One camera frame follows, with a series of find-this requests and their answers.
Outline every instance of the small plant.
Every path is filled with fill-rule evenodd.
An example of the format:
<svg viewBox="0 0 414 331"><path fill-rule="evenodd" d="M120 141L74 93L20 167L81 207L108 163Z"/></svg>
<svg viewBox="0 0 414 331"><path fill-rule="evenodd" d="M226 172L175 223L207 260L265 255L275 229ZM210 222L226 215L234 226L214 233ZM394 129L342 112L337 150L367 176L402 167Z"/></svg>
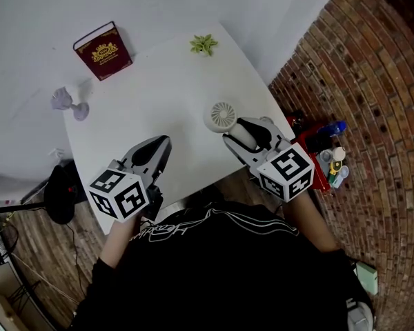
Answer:
<svg viewBox="0 0 414 331"><path fill-rule="evenodd" d="M218 42L212 38L211 34L207 34L205 37L195 36L195 39L190 41L190 44L192 45L191 52L203 52L205 55L211 57L213 55L211 47L217 46Z"/></svg>

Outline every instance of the red book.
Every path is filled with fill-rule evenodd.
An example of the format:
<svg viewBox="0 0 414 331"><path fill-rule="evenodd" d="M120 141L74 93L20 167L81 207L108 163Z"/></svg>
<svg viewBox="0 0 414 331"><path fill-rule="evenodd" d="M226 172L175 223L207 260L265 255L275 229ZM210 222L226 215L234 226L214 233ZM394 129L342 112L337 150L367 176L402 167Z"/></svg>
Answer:
<svg viewBox="0 0 414 331"><path fill-rule="evenodd" d="M132 65L132 59L113 22L76 41L74 50L100 81Z"/></svg>

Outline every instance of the white wall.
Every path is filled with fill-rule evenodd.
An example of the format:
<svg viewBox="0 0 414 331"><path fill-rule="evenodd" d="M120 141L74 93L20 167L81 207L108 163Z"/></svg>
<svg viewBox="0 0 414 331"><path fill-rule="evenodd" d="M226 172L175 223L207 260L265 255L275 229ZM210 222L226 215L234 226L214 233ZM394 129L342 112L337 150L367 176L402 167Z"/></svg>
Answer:
<svg viewBox="0 0 414 331"><path fill-rule="evenodd" d="M0 0L0 174L45 179L55 164L49 151L71 155L61 112L48 100L92 76L72 44L107 21L131 53L220 21L268 83L325 2Z"/></svg>

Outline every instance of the black shirt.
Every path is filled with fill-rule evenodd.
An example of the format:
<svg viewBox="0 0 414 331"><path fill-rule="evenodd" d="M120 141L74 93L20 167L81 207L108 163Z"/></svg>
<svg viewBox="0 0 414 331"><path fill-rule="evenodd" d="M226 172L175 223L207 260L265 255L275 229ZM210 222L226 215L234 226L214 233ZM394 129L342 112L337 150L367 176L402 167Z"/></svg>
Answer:
<svg viewBox="0 0 414 331"><path fill-rule="evenodd" d="M72 330L347 330L370 305L342 250L322 254L264 206L218 203L143 229L116 270L98 260Z"/></svg>

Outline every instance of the blue bottle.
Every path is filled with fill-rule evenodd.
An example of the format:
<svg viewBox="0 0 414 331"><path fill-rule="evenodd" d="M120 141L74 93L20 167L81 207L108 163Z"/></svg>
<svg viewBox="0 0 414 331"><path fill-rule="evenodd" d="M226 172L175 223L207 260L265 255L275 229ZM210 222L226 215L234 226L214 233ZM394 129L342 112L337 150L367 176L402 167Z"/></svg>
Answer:
<svg viewBox="0 0 414 331"><path fill-rule="evenodd" d="M328 136L337 136L343 133L346 129L346 122L345 121L335 121L334 123L329 123L328 125L320 128L317 133L318 134L327 134Z"/></svg>

